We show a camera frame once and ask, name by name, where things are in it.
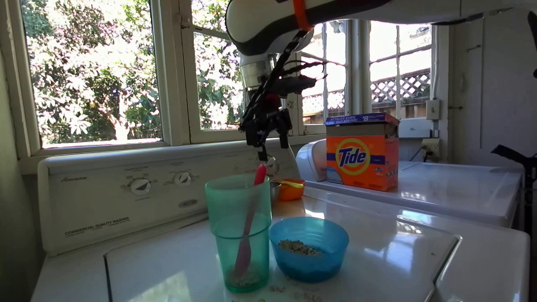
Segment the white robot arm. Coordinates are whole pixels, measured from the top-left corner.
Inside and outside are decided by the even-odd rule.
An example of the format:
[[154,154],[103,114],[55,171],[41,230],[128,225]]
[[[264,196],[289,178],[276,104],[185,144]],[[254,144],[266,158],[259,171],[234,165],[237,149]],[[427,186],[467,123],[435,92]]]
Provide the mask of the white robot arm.
[[289,113],[271,108],[266,97],[301,84],[298,77],[284,79],[284,64],[310,44],[318,24],[358,19],[456,25],[511,9],[524,9],[536,20],[537,0],[229,0],[227,37],[241,54],[246,87],[253,89],[239,129],[259,149],[261,161],[269,160],[266,141],[273,131],[279,133],[283,148],[289,146]]

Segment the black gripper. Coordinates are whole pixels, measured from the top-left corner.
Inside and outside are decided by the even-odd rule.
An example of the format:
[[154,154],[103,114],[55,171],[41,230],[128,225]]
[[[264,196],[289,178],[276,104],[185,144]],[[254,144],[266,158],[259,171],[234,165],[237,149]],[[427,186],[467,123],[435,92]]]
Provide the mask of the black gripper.
[[246,133],[248,144],[259,148],[259,160],[269,161],[266,141],[273,131],[279,134],[281,148],[288,149],[289,131],[293,129],[291,113],[283,106],[289,94],[301,94],[315,87],[316,79],[308,76],[278,79],[261,97],[254,97],[254,106],[246,113],[241,129]]

